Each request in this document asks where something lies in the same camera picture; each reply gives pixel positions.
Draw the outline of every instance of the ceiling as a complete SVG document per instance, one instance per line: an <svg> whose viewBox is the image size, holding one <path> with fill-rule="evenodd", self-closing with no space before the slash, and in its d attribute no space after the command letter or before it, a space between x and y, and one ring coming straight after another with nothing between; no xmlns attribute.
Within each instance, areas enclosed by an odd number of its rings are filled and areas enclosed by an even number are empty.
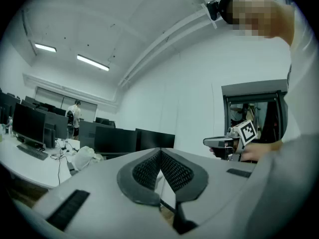
<svg viewBox="0 0 319 239"><path fill-rule="evenodd" d="M33 45L35 61L65 61L73 65L67 70L88 70L116 89L206 39L214 27L202 3L205 0L28 0L17 14L26 41L16 49L23 55ZM21 42L17 32L11 36ZM37 49L34 43L57 52ZM78 61L77 54L109 66L109 72Z"/></svg>
<svg viewBox="0 0 319 239"><path fill-rule="evenodd" d="M35 48L37 55L76 66L82 63L76 55L84 55L109 65L112 82L167 29L200 9L200 0L29 0L23 7L28 39L57 49Z"/></svg>

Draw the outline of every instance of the window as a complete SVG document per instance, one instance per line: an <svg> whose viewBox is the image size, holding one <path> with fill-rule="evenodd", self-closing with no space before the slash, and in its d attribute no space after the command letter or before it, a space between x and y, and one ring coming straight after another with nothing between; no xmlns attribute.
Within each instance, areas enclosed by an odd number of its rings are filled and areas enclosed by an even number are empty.
<svg viewBox="0 0 319 239"><path fill-rule="evenodd" d="M69 106L74 105L75 98L70 98L49 90L37 88L35 99L39 102L53 105L55 107L67 110ZM81 119L93 122L97 105L81 101Z"/></svg>
<svg viewBox="0 0 319 239"><path fill-rule="evenodd" d="M244 120L251 120L257 132L256 142L275 142L280 140L287 127L287 112L284 95L275 93L224 96L225 133Z"/></svg>

